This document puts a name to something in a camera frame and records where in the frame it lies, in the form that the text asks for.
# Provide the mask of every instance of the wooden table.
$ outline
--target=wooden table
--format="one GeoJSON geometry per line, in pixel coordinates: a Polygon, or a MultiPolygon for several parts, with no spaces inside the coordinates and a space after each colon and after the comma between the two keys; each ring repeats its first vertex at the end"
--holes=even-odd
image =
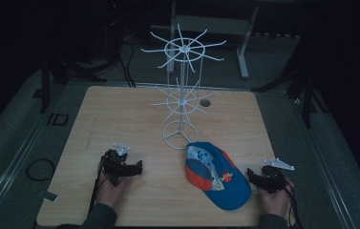
{"type": "MultiPolygon", "coordinates": [[[[225,150],[241,171],[260,172],[263,159],[274,158],[263,118],[253,93],[205,91],[208,114],[190,115],[199,141],[225,150]]],[[[87,217],[100,157],[114,142],[129,146],[127,163],[143,160],[143,173],[133,177],[116,207],[119,226],[249,226],[263,212],[253,187],[242,208],[227,212],[189,183],[184,172],[184,150],[162,139],[167,123],[179,119],[157,88],[89,88],[57,165],[49,192],[56,202],[44,201],[37,216],[42,226],[81,224],[87,217]]]]}

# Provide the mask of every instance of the dark sleeve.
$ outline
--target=dark sleeve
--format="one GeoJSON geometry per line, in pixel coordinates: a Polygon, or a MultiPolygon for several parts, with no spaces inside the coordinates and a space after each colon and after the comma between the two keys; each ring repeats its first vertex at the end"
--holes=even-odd
{"type": "Polygon", "coordinates": [[[111,229],[114,228],[117,214],[108,205],[97,203],[85,219],[82,229],[111,229]]]}
{"type": "Polygon", "coordinates": [[[284,218],[272,214],[260,216],[258,229],[287,229],[287,222],[284,218]]]}

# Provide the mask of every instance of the hand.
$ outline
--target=hand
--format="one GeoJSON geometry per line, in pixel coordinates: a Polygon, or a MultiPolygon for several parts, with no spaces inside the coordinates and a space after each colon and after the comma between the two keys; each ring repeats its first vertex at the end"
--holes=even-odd
{"type": "MultiPolygon", "coordinates": [[[[292,193],[291,191],[293,188],[293,183],[288,178],[286,180],[290,184],[287,185],[286,189],[292,193]]],[[[284,218],[287,210],[290,207],[289,194],[285,190],[280,190],[276,193],[270,194],[261,188],[257,189],[261,195],[261,201],[264,205],[264,210],[268,214],[273,214],[284,218]]]]}
{"type": "Polygon", "coordinates": [[[99,175],[98,181],[98,190],[96,192],[95,201],[97,203],[103,203],[111,208],[114,208],[115,204],[119,200],[120,196],[122,195],[125,187],[129,182],[128,177],[123,177],[117,187],[115,187],[111,180],[107,178],[107,176],[101,172],[99,175]]]}

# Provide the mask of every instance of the wire display stand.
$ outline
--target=wire display stand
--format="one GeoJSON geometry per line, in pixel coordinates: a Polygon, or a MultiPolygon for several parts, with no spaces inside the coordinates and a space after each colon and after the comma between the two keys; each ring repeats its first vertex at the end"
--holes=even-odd
{"type": "Polygon", "coordinates": [[[165,40],[151,32],[151,34],[157,39],[165,42],[163,50],[152,50],[144,52],[164,52],[167,56],[167,61],[159,66],[160,69],[164,68],[171,61],[180,62],[180,82],[176,78],[177,86],[175,88],[170,88],[170,73],[167,71],[167,88],[166,91],[156,87],[162,93],[167,94],[166,101],[163,103],[152,103],[151,105],[166,105],[171,113],[165,118],[166,121],[173,114],[180,115],[179,120],[172,121],[168,123],[162,133],[162,138],[165,143],[174,149],[185,149],[186,146],[175,145],[171,140],[175,135],[180,135],[185,138],[188,143],[195,142],[198,140],[198,130],[191,123],[189,115],[195,112],[196,110],[206,113],[206,111],[199,108],[199,102],[201,99],[206,98],[212,94],[205,96],[200,96],[200,87],[201,87],[201,73],[203,67],[203,59],[209,58],[215,61],[222,61],[223,58],[215,58],[209,55],[206,55],[206,48],[213,46],[220,46],[226,41],[217,44],[203,45],[198,39],[206,34],[207,30],[198,35],[196,38],[183,37],[180,31],[180,25],[178,25],[179,38],[175,38],[171,41],[165,40]],[[199,79],[197,83],[193,86],[188,86],[189,71],[195,73],[194,65],[192,64],[195,61],[200,61],[200,70],[199,70],[199,79]]]}

